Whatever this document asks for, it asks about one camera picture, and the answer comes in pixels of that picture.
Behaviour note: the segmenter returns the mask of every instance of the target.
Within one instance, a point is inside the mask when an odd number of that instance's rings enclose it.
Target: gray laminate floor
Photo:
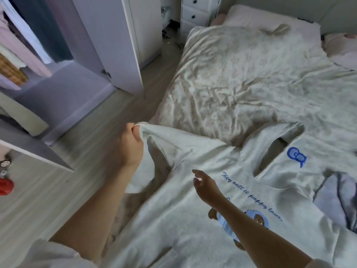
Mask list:
[[[163,54],[142,70],[146,98],[116,91],[52,148],[75,169],[58,169],[20,155],[12,163],[14,191],[0,197],[0,267],[15,267],[31,243],[49,238],[98,189],[116,165],[110,148],[126,122],[149,121],[182,51],[164,40]]]

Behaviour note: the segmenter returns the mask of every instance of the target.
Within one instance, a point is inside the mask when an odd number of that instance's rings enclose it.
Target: white nightstand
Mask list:
[[[181,37],[186,38],[195,26],[209,26],[220,4],[221,0],[181,0]]]

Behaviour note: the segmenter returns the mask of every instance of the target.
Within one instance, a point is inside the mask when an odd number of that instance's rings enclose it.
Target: hand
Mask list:
[[[127,123],[119,143],[122,167],[132,167],[136,170],[142,160],[144,143],[140,138],[140,126],[134,125],[134,123]]]
[[[194,188],[196,189],[197,194],[205,203],[217,210],[217,205],[227,199],[218,189],[216,182],[201,170],[193,169],[192,172],[195,176]]]

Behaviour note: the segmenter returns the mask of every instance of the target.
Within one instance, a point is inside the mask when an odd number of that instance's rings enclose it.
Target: door hinge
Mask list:
[[[105,69],[102,69],[101,73],[107,75],[109,78],[111,78],[110,73],[107,72]]]

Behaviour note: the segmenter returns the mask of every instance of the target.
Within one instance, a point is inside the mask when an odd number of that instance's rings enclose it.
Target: forearm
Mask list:
[[[215,207],[232,228],[257,268],[303,268],[312,259],[276,233],[222,199]]]
[[[66,245],[83,258],[97,261],[105,246],[134,167],[123,167],[108,180],[50,241]]]

